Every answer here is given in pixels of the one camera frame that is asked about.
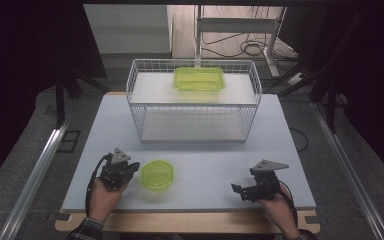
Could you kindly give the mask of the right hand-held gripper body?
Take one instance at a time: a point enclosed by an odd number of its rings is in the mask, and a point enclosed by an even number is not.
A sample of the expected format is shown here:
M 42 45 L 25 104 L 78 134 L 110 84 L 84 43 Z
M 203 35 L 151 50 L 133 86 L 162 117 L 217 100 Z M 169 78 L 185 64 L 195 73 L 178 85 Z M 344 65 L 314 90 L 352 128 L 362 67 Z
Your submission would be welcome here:
M 288 165 L 284 163 L 261 160 L 250 169 L 250 174 L 254 177 L 256 185 L 247 187 L 248 191 L 245 193 L 252 196 L 254 201 L 274 199 L 275 195 L 280 192 L 280 181 L 275 171 L 286 168 Z

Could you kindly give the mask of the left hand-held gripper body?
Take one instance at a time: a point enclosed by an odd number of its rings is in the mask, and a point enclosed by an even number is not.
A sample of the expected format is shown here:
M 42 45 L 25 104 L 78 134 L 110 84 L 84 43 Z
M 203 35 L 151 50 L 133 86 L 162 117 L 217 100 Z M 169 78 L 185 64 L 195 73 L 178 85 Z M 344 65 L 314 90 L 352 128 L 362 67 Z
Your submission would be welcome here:
M 126 175 L 134 174 L 130 168 L 131 157 L 119 148 L 109 155 L 107 163 L 102 167 L 99 179 L 111 190 L 118 190 L 123 186 Z

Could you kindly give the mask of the green round plastic bowl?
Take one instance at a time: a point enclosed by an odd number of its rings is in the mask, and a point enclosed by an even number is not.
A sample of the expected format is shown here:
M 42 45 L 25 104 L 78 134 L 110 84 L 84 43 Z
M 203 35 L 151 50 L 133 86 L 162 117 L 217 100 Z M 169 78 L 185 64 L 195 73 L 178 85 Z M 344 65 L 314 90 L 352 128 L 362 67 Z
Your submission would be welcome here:
M 140 173 L 140 184 L 151 191 L 164 191 L 175 180 L 174 166 L 163 159 L 156 159 L 146 163 Z

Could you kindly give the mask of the white wire shelf rack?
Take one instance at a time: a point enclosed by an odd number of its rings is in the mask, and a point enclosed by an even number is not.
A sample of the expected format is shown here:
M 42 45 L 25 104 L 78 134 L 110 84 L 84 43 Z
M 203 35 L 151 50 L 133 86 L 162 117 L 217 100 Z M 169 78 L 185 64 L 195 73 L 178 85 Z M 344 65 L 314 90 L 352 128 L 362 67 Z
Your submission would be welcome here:
M 221 91 L 178 91 L 179 67 L 219 67 Z M 262 86 L 251 60 L 136 59 L 126 84 L 128 105 L 143 142 L 247 140 Z

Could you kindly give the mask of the green rectangular plastic container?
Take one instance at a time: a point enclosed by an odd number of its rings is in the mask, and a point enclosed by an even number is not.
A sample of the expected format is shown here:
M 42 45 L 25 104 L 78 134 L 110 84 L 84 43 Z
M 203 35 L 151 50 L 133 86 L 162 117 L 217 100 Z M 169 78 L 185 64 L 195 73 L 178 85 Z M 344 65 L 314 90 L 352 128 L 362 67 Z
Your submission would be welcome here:
M 224 72 L 219 67 L 179 67 L 173 72 L 173 85 L 178 91 L 221 91 Z

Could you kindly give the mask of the person's left hand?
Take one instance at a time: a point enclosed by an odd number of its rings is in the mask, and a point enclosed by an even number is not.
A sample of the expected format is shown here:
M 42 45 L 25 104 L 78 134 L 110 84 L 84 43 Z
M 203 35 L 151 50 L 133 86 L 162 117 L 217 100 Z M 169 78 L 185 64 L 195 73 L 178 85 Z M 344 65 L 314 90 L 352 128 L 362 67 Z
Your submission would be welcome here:
M 116 208 L 126 188 L 127 184 L 118 190 L 110 191 L 100 179 L 95 180 L 92 185 L 88 217 L 105 222 L 109 214 Z

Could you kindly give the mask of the person's right hand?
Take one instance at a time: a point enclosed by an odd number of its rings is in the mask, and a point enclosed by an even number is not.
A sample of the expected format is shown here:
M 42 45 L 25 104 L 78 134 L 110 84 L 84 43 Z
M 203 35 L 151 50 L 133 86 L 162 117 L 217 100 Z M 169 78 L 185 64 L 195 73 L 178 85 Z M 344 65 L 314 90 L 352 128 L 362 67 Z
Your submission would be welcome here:
M 287 200 L 281 194 L 277 194 L 272 200 L 260 199 L 258 203 L 268 218 L 280 229 L 285 240 L 296 240 L 300 236 Z

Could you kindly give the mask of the wooden table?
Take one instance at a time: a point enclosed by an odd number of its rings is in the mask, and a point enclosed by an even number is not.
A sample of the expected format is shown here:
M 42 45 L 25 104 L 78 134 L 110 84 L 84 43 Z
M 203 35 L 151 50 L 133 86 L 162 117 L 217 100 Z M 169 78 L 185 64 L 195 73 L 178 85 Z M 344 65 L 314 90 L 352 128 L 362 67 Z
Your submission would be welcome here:
M 280 230 L 261 209 L 238 212 L 113 213 L 107 232 L 275 234 Z

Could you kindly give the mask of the black stand legs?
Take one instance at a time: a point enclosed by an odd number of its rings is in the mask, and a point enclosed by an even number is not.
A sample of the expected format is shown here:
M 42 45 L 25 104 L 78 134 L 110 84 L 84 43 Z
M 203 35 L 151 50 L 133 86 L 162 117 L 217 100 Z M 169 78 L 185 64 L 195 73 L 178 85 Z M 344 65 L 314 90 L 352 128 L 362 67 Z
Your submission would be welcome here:
M 336 106 L 336 83 L 333 79 L 332 67 L 327 64 L 321 69 L 305 75 L 301 80 L 292 86 L 281 90 L 277 93 L 278 96 L 287 96 L 310 83 L 315 83 L 310 94 L 311 102 L 320 102 L 324 96 L 327 96 L 327 112 L 325 122 L 333 134 L 335 129 L 335 106 Z
M 67 91 L 72 98 L 79 98 L 82 90 L 77 82 L 78 79 L 83 80 L 89 85 L 95 87 L 103 93 L 110 91 L 108 87 L 98 82 L 94 78 L 87 76 L 75 69 L 69 69 L 64 72 L 59 72 L 55 81 L 55 95 L 56 95 L 56 128 L 60 129 L 67 119 L 65 113 L 64 91 Z

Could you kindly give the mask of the white cabinet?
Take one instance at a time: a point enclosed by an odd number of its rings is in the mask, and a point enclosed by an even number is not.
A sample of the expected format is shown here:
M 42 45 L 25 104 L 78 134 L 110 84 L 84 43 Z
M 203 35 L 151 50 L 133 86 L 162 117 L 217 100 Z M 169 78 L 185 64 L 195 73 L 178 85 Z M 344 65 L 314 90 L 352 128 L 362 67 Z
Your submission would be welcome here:
M 172 52 L 172 23 L 167 5 L 84 4 L 99 52 Z

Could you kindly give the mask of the metal floor rail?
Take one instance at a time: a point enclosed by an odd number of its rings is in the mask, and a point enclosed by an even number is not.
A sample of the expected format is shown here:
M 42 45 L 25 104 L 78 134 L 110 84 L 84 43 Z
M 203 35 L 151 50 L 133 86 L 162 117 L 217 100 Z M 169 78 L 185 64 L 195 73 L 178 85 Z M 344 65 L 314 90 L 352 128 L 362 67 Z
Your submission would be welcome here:
M 0 231 L 0 240 L 15 240 L 71 120 L 72 114 L 67 114 L 64 121 L 51 132 L 29 178 Z
M 373 235 L 377 240 L 384 240 L 384 221 L 381 218 L 375 203 L 368 195 L 354 167 L 352 166 L 339 138 L 329 128 L 326 122 L 326 114 L 323 111 L 323 107 L 319 103 L 311 103 L 311 107 L 342 171 L 344 172 L 345 178 L 351 187 L 351 190 L 373 232 Z

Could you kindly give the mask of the white metal desk frame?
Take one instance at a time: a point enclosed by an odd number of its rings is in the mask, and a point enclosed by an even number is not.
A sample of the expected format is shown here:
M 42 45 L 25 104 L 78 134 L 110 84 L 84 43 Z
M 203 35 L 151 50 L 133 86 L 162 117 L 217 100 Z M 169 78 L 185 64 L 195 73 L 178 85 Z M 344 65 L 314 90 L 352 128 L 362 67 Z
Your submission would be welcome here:
M 286 11 L 285 7 L 280 8 L 280 11 L 275 18 L 205 17 L 203 11 L 204 5 L 197 5 L 194 52 L 194 58 L 196 60 L 201 59 L 203 33 L 269 34 L 270 39 L 268 44 L 263 48 L 263 55 L 271 76 L 274 78 L 280 77 L 278 68 L 273 60 L 273 48 Z

